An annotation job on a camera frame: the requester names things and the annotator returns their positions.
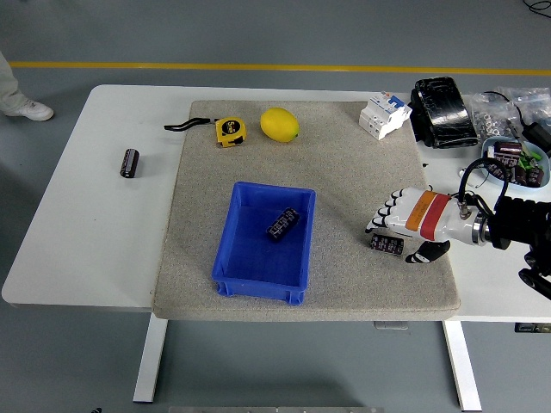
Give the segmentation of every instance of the red band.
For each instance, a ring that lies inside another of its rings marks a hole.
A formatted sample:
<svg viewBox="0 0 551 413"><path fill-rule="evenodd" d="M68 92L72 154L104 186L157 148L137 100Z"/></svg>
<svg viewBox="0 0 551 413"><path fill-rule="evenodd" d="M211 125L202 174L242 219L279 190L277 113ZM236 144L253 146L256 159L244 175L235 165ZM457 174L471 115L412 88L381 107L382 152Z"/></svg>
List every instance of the red band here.
<svg viewBox="0 0 551 413"><path fill-rule="evenodd" d="M421 237L428 239L429 241L434 241L434 231L436 225L442 216L442 212L448 201L451 198L447 195L437 194L436 198L432 201L429 207L429 211L424 217L423 224L421 224Z"/></svg>

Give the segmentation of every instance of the bowl of capacitors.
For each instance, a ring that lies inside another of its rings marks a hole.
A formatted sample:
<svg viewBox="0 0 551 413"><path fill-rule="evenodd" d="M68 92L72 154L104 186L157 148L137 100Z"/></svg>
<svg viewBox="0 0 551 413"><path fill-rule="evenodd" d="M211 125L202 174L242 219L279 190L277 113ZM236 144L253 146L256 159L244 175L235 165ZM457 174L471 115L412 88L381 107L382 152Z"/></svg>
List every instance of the bowl of capacitors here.
<svg viewBox="0 0 551 413"><path fill-rule="evenodd" d="M530 192L549 183L549 157L530 142L503 136L489 138L482 144L482 157L494 158L507 168L507 177L494 165L487 168L487 180L497 185L507 179L509 188Z"/></svg>

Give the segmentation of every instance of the black bag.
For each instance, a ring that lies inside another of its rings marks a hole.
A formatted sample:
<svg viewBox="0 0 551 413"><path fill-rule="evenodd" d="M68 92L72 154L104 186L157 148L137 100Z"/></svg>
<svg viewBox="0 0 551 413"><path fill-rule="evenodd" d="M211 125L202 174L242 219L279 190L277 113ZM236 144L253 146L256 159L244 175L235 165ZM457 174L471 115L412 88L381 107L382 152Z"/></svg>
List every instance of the black bag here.
<svg viewBox="0 0 551 413"><path fill-rule="evenodd" d="M412 90L410 120L417 141L433 148L479 143L461 94L451 77L418 80Z"/></svg>

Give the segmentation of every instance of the person's leg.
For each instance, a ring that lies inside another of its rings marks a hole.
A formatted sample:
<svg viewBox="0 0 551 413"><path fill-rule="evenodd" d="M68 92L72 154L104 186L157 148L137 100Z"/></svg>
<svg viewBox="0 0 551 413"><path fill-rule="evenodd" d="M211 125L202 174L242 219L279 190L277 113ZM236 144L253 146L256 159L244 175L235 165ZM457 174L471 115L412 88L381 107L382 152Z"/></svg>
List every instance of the person's leg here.
<svg viewBox="0 0 551 413"><path fill-rule="evenodd" d="M0 52L0 112L6 116L25 116L30 120L48 120L53 110L31 101L20 90L8 61Z"/></svg>
<svg viewBox="0 0 551 413"><path fill-rule="evenodd" d="M10 112L20 108L27 98L19 90L19 83L0 52L0 111Z"/></svg>

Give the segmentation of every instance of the gray felt mat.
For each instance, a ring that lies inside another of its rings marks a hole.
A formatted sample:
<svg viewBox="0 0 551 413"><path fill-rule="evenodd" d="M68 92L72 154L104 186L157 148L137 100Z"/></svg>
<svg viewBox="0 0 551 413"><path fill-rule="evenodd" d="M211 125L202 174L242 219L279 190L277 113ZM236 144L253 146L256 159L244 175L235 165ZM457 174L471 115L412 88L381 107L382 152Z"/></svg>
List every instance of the gray felt mat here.
<svg viewBox="0 0 551 413"><path fill-rule="evenodd" d="M401 188L427 188L411 124L378 141L358 125L366 102L194 102L189 117L238 116L240 146L216 144L214 125L188 130L174 189L157 285L160 318L235 321L442 320L459 308L449 260L407 264L368 247L365 225ZM267 138L261 114L292 112L300 135ZM311 188L317 193L309 285L302 305L223 297L211 279L236 181ZM406 239L404 254L419 240Z"/></svg>

